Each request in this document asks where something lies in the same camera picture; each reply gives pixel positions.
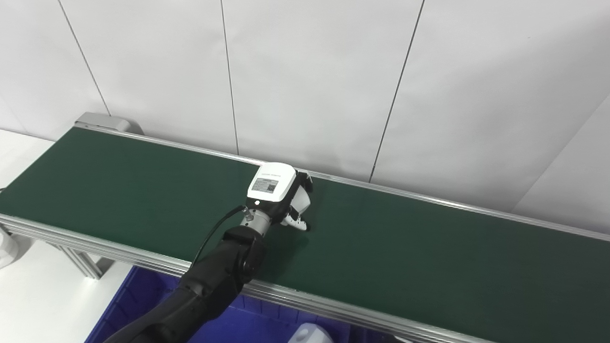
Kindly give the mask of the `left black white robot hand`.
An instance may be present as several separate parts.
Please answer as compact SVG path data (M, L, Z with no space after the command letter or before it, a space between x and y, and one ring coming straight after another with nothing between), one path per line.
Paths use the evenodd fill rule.
M306 171L280 162L263 163L247 189L241 224L262 236L274 224L308 232L311 226L302 215L311 205L311 193L313 180Z

